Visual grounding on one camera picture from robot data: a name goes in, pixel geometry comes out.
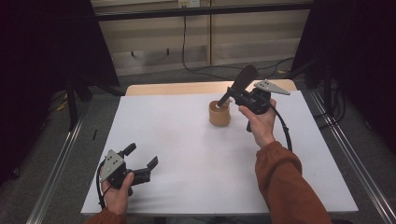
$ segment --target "black curtain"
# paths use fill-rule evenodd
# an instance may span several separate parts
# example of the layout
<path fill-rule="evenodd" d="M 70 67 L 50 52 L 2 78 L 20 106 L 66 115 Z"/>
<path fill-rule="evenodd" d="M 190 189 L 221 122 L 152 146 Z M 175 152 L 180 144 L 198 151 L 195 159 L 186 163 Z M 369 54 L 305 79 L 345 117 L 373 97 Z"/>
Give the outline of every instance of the black curtain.
<path fill-rule="evenodd" d="M 304 70 L 307 86 L 316 87 L 330 72 L 345 95 L 396 152 L 393 94 L 396 19 L 391 3 L 316 2 L 326 4 L 311 9 L 291 70 L 318 60 Z"/>
<path fill-rule="evenodd" d="M 65 90 L 70 77 L 120 85 L 98 22 L 81 17 L 93 15 L 90 0 L 0 3 L 0 183 L 21 164 L 51 95 Z"/>

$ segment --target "metal rail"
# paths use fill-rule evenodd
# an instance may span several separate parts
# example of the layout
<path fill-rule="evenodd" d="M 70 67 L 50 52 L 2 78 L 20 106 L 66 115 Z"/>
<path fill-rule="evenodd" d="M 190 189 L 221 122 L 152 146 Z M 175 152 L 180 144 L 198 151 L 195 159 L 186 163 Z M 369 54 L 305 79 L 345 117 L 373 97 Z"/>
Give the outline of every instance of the metal rail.
<path fill-rule="evenodd" d="M 324 114 L 326 110 L 324 108 L 324 101 L 321 98 L 320 94 L 317 91 L 311 91 L 310 93 L 320 113 Z M 324 115 L 324 118 L 327 124 L 330 126 L 330 129 L 335 137 L 335 140 L 338 142 L 340 148 L 343 150 L 344 154 L 346 155 L 349 164 L 352 166 L 353 170 L 358 176 L 358 179 L 361 181 L 361 184 L 363 185 L 364 189 L 366 190 L 367 194 L 372 200 L 375 208 L 378 210 L 379 215 L 384 220 L 384 223 L 387 224 L 396 223 L 395 213 L 390 207 L 384 193 L 371 178 L 370 174 L 367 172 L 366 168 L 361 162 L 361 159 L 359 159 L 359 156 L 358 154 L 356 154 L 355 149 L 348 142 L 347 137 L 344 135 L 340 126 L 338 126 L 338 124 L 336 123 L 333 117 Z"/>
<path fill-rule="evenodd" d="M 66 165 L 67 159 L 69 158 L 70 151 L 73 148 L 74 143 L 78 137 L 79 130 L 81 128 L 82 121 L 84 120 L 88 111 L 88 104 L 82 106 L 81 116 L 78 119 L 78 122 L 74 129 L 69 132 L 64 141 L 64 145 L 62 147 L 61 153 L 59 154 L 58 160 L 55 162 L 51 173 L 49 174 L 49 178 L 41 190 L 40 195 L 38 196 L 37 201 L 35 202 L 35 206 L 27 219 L 26 224 L 40 224 L 44 216 L 46 215 L 47 209 L 50 205 L 50 201 L 55 193 L 56 186 L 60 180 L 62 171 Z"/>
<path fill-rule="evenodd" d="M 249 12 L 269 12 L 269 11 L 291 11 L 311 9 L 316 6 L 324 6 L 330 3 L 298 2 L 298 3 L 279 3 L 279 4 L 260 4 L 249 6 L 228 6 L 228 7 L 188 7 L 188 8 L 170 8 L 145 11 L 126 11 L 126 12 L 107 12 L 96 13 L 94 15 L 71 15 L 61 17 L 50 17 L 50 21 L 63 22 L 82 22 L 82 21 L 123 21 L 137 19 L 153 19 L 166 17 L 184 17 L 184 16 L 203 16 L 219 15 Z"/>

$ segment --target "white table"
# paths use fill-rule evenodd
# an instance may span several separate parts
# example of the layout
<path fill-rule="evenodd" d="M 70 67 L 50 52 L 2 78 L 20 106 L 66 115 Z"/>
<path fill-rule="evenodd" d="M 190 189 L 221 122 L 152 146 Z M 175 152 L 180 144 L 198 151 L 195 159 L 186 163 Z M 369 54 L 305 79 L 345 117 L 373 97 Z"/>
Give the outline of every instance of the white table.
<path fill-rule="evenodd" d="M 128 168 L 144 168 L 153 157 L 159 159 L 151 181 L 134 186 L 128 214 L 167 217 L 269 212 L 257 187 L 254 163 L 258 147 L 252 134 L 246 132 L 248 120 L 236 105 L 231 105 L 229 126 L 214 127 L 208 121 L 208 104 L 218 100 L 231 84 L 132 86 L 127 91 L 129 96 L 121 98 L 102 159 L 110 149 L 120 151 L 132 142 L 137 149 L 126 157 Z M 276 85 L 285 88 L 282 83 Z M 303 176 L 327 211 L 357 211 L 304 97 L 299 91 L 292 91 L 291 96 L 272 97 L 290 128 L 293 151 L 303 164 Z M 286 145 L 278 119 L 274 135 Z M 81 213 L 91 215 L 100 210 L 92 183 Z"/>

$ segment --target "human hand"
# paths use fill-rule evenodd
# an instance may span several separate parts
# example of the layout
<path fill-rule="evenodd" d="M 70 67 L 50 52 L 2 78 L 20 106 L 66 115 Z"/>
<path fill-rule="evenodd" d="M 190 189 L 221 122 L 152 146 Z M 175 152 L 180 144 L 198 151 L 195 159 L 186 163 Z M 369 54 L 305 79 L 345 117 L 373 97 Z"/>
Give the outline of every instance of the human hand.
<path fill-rule="evenodd" d="M 128 208 L 128 189 L 134 181 L 134 173 L 125 176 L 120 189 L 111 188 L 110 183 L 105 180 L 102 183 L 102 191 L 105 194 L 106 207 L 108 211 L 119 215 L 126 216 Z"/>
<path fill-rule="evenodd" d="M 276 101 L 274 99 L 271 99 L 270 103 L 271 105 L 276 107 Z M 269 108 L 266 113 L 261 115 L 254 114 L 243 105 L 240 105 L 238 109 L 250 121 L 251 132 L 254 135 L 254 140 L 256 141 L 256 144 L 260 148 L 263 148 L 268 144 L 275 142 L 273 131 L 276 113 L 273 109 Z"/>

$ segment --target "orange sleeve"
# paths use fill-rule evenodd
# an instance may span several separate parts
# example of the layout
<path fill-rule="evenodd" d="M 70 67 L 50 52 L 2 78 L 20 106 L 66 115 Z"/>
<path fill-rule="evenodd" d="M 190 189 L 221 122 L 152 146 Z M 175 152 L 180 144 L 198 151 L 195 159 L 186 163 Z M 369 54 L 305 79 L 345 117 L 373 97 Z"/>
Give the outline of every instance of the orange sleeve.
<path fill-rule="evenodd" d="M 104 208 L 100 213 L 88 219 L 85 224 L 126 224 L 126 216 L 117 216 Z"/>
<path fill-rule="evenodd" d="M 273 223 L 331 223 L 317 194 L 303 179 L 296 155 L 273 142 L 256 156 L 259 189 Z"/>

